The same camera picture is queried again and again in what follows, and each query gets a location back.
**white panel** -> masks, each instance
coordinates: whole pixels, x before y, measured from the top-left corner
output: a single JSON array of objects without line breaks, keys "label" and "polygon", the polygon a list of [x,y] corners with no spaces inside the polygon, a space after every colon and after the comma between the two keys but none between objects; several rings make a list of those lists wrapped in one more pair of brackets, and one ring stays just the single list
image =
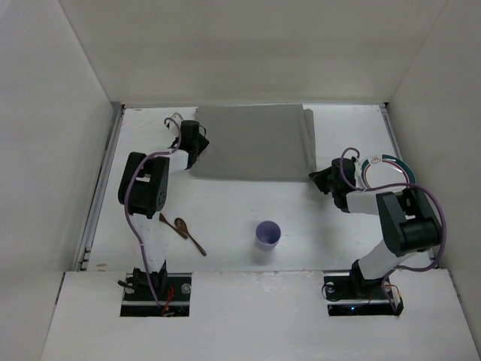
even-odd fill
[{"label": "white panel", "polygon": [[481,2],[451,1],[389,105],[404,158],[448,222],[452,272],[481,346]]},{"label": "white panel", "polygon": [[383,102],[446,0],[61,0],[110,99]]},{"label": "white panel", "polygon": [[[393,153],[376,105],[305,105],[313,110],[318,169],[331,165],[349,146],[362,154]],[[138,243],[117,199],[120,179],[132,151],[151,153],[168,147],[172,134],[163,120],[179,111],[192,119],[194,108],[126,111],[113,158],[89,270],[131,271],[141,265]],[[169,177],[162,213],[173,222],[182,217],[207,251],[203,257],[157,217],[144,218],[144,231],[160,242],[170,272],[282,271],[350,268],[379,243],[379,217],[345,214],[312,184],[205,180],[187,171]],[[280,224],[283,236],[272,252],[255,248],[256,225]],[[408,262],[429,262],[419,254]]]},{"label": "white panel", "polygon": [[329,317],[321,272],[195,273],[191,314],[119,317],[115,272],[67,274],[42,361],[477,360],[447,271],[401,272],[397,317]]},{"label": "white panel", "polygon": [[57,0],[0,1],[0,359],[38,360],[111,106]]}]

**gray towel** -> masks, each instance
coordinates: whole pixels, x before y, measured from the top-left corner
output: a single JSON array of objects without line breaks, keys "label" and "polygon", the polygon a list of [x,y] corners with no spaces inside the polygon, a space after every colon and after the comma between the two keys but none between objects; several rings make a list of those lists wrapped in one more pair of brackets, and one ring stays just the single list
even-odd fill
[{"label": "gray towel", "polygon": [[313,112],[302,105],[199,107],[209,147],[192,167],[203,178],[307,181],[316,170]]}]

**purple cup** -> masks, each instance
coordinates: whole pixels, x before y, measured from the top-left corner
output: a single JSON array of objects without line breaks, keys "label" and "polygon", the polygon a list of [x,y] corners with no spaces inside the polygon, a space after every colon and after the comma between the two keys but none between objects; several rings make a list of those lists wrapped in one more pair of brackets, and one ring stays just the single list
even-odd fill
[{"label": "purple cup", "polygon": [[265,220],[256,228],[256,244],[261,250],[272,250],[280,240],[280,227],[271,220]]}]

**round plate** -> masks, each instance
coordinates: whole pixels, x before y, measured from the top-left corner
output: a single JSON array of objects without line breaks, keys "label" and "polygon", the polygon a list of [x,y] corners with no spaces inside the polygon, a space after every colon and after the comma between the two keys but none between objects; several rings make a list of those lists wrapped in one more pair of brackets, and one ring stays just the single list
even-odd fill
[{"label": "round plate", "polygon": [[402,160],[382,154],[370,156],[361,164],[360,178],[366,188],[392,183],[415,183],[414,173]]}]

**wooden utensil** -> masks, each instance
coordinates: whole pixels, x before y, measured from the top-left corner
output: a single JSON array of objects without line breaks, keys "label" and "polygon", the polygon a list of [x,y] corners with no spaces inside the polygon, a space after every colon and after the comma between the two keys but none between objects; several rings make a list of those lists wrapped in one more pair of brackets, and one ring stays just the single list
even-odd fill
[{"label": "wooden utensil", "polygon": [[187,229],[187,224],[186,222],[182,219],[182,218],[176,218],[175,221],[174,221],[174,224],[175,226],[183,233],[185,233],[186,235],[188,235],[190,237],[190,239],[192,239],[192,242],[194,242],[195,246],[197,247],[198,250],[201,251],[202,255],[204,257],[206,257],[207,255],[207,252],[204,250],[204,248],[201,247],[201,245],[199,243],[197,243],[197,241],[191,236],[191,234],[189,233],[189,230]]},{"label": "wooden utensil", "polygon": [[187,239],[187,238],[188,238],[185,233],[182,233],[179,229],[177,229],[177,228],[175,228],[174,226],[172,226],[172,225],[168,222],[167,218],[165,218],[165,216],[164,216],[162,213],[159,214],[159,220],[160,220],[162,223],[165,223],[165,224],[167,224],[169,227],[171,227],[171,228],[172,228],[180,237],[182,237],[183,239]]}]

